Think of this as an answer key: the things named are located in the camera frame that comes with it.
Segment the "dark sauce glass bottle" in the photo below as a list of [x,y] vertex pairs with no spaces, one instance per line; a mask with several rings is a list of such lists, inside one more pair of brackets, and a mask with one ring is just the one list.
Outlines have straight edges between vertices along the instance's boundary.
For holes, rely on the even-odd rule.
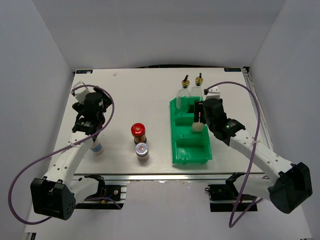
[[190,90],[190,100],[188,106],[188,113],[194,113],[195,101],[200,101],[203,98],[202,84],[203,84],[202,73],[195,78],[195,86]]

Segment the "clear oil bottle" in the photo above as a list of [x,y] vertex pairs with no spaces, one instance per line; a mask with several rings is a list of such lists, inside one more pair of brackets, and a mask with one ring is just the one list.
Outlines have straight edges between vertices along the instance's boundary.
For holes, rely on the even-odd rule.
[[182,99],[189,98],[190,92],[188,87],[190,85],[189,76],[186,75],[185,78],[181,81],[181,89],[176,94],[176,109],[180,110],[182,107]]

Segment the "silver lid spice jar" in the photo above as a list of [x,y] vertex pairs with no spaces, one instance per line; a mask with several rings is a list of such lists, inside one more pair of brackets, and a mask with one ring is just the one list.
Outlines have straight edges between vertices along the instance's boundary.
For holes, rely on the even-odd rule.
[[191,130],[193,133],[201,133],[204,129],[204,124],[201,122],[193,122],[191,125]]

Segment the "blue label white jar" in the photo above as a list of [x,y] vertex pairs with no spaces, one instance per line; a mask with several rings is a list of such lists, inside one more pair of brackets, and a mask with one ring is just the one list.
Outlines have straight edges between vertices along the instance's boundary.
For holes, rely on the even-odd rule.
[[98,138],[95,139],[94,143],[90,147],[90,150],[96,155],[101,155],[104,152],[104,148]]

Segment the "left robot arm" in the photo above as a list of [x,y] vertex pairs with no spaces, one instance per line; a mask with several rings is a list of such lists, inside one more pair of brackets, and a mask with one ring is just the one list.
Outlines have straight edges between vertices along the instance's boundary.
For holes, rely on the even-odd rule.
[[67,149],[42,178],[30,185],[33,210],[36,214],[68,220],[76,205],[87,198],[99,200],[105,196],[106,185],[100,175],[90,174],[72,182],[87,151],[99,146],[98,134],[110,122],[104,114],[113,101],[98,86],[78,96],[73,109],[77,112]]

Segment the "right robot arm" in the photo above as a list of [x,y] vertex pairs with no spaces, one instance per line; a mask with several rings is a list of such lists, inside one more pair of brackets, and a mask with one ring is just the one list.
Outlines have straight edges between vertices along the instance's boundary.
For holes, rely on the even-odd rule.
[[236,200],[243,194],[268,200],[285,214],[291,213],[313,194],[310,169],[284,159],[250,135],[245,126],[228,118],[222,99],[194,103],[194,123],[205,124],[214,137],[249,159],[266,178],[236,172],[226,181],[226,195]]

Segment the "left table logo sticker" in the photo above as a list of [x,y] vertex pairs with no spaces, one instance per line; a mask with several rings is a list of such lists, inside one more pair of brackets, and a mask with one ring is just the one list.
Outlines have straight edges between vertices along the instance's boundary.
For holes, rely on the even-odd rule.
[[92,74],[93,70],[92,69],[78,69],[75,72],[76,74]]

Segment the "table logo sticker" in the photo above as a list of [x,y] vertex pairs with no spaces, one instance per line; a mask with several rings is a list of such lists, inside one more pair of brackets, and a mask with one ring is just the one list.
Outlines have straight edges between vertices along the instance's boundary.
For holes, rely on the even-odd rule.
[[225,67],[224,71],[225,72],[229,72],[229,73],[231,73],[231,72],[242,72],[242,69],[239,68],[239,67]]
[[78,69],[75,72],[76,74],[92,74],[93,70],[92,69]]

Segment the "right table logo sticker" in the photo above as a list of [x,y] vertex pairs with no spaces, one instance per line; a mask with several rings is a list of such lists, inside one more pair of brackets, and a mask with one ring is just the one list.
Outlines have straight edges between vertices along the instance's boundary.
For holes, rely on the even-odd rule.
[[239,67],[225,67],[224,71],[225,72],[229,72],[229,73],[231,73],[231,72],[242,72],[242,69],[239,68]]

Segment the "red lid sauce jar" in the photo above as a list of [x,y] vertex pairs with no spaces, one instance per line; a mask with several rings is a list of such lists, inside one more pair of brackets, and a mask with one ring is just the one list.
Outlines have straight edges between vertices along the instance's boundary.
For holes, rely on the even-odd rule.
[[139,143],[146,143],[146,128],[142,123],[134,123],[131,126],[131,134],[133,136],[133,141],[137,145]]

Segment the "green divided bin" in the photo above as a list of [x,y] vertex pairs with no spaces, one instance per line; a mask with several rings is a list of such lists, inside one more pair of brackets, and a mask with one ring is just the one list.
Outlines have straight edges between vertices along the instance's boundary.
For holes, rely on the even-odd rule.
[[176,108],[176,99],[169,102],[172,164],[206,164],[212,159],[212,150],[208,128],[193,132],[194,106],[201,97],[184,97],[180,109]]

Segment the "small silver lid jar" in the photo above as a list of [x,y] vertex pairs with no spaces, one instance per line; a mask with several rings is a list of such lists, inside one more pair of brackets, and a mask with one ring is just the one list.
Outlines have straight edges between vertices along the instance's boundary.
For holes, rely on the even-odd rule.
[[145,142],[140,142],[135,146],[136,157],[140,162],[146,162],[149,157],[149,147]]

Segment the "right aluminium rail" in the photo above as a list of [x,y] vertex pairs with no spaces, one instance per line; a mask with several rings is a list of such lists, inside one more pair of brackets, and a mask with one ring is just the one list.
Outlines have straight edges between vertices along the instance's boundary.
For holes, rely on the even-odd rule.
[[258,93],[256,91],[255,85],[252,81],[251,75],[250,75],[250,68],[248,66],[242,67],[242,74],[244,77],[244,81],[246,86],[250,89],[250,91],[253,93],[255,99],[257,100],[259,112],[260,112],[260,126],[259,126],[259,140],[270,150],[274,150],[274,145],[272,143],[272,139],[270,136],[270,131],[267,125],[267,121],[258,97]]

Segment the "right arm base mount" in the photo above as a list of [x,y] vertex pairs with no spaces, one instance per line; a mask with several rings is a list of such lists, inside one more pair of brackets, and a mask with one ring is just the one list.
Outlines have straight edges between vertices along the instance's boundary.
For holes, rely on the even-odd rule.
[[[210,211],[212,213],[231,213],[236,203],[237,195],[227,189],[226,184],[210,184],[204,188],[208,193]],[[254,200],[251,195],[242,195],[236,211],[243,212]]]

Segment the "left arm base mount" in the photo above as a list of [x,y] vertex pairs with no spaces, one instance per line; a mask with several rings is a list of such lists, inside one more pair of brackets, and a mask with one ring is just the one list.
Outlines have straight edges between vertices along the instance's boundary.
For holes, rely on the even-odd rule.
[[77,182],[94,180],[96,191],[75,205],[80,210],[121,210],[126,199],[127,186],[105,181],[101,175],[90,174],[80,177]]

